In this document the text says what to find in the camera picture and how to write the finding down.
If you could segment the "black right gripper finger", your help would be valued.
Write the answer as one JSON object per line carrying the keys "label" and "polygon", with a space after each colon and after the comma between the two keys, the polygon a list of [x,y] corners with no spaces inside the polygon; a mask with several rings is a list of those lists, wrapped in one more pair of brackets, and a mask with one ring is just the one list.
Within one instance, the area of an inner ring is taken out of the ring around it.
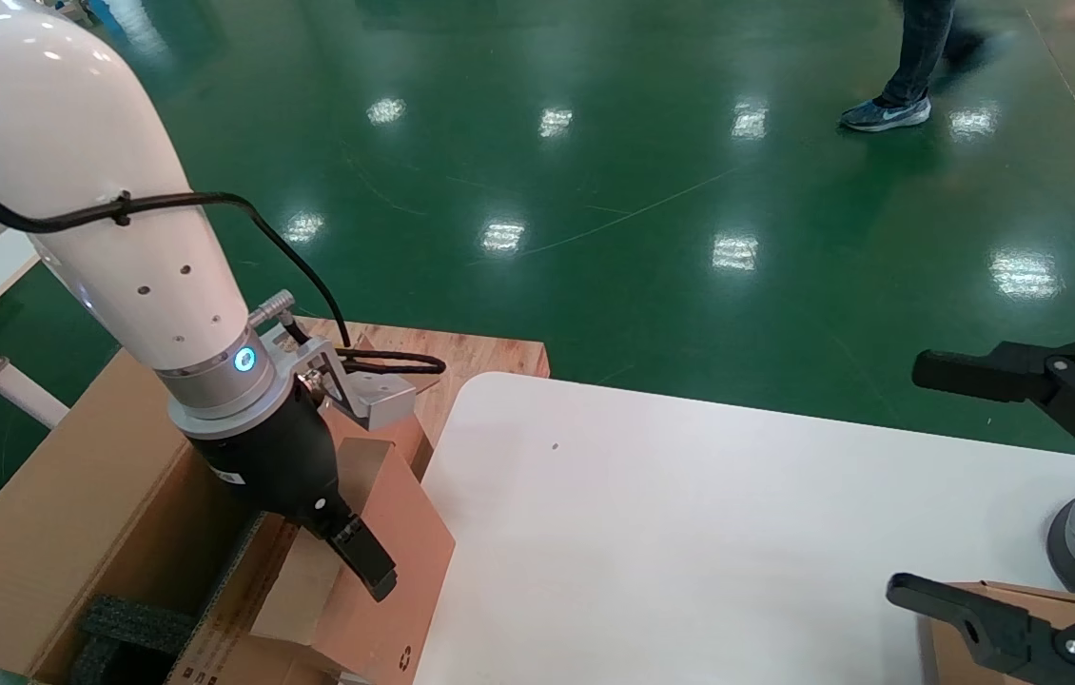
{"label": "black right gripper finger", "polygon": [[898,573],[886,598],[928,620],[942,684],[1075,684],[1075,594]]}
{"label": "black right gripper finger", "polygon": [[916,386],[998,402],[1030,402],[1075,438],[1075,342],[1058,347],[1000,342],[983,356],[924,349]]}

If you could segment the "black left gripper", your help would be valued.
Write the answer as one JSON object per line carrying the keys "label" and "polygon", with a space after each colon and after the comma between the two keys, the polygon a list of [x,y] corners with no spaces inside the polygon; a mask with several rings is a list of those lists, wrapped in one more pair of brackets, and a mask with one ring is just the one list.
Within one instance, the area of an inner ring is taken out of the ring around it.
{"label": "black left gripper", "polygon": [[374,602],[395,591],[397,563],[342,498],[336,446],[299,379],[258,425],[236,436],[189,441],[239,498],[328,540]]}

